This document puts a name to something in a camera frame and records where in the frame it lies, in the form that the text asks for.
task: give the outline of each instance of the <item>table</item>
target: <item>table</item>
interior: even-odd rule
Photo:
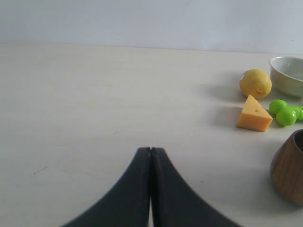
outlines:
[[[55,227],[100,199],[138,147],[163,147],[203,199],[245,227],[300,227],[269,181],[302,128],[235,127],[241,74],[276,55],[35,42],[0,44],[0,222]],[[275,89],[260,100],[300,99]]]

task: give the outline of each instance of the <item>brown wooden bowl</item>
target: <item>brown wooden bowl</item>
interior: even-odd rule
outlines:
[[[283,197],[303,206],[303,130],[295,131],[277,151],[270,178]]]

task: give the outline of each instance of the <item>lemon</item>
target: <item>lemon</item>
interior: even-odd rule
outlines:
[[[240,79],[241,92],[255,99],[266,97],[271,91],[271,80],[267,72],[260,69],[252,69],[243,73]]]

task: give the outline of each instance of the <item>white wall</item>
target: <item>white wall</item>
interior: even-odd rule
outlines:
[[[303,54],[302,0],[0,3],[0,41]]]

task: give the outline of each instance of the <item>white bowl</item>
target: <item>white bowl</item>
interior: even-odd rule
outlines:
[[[269,64],[273,87],[285,94],[303,97],[303,59],[275,57]]]

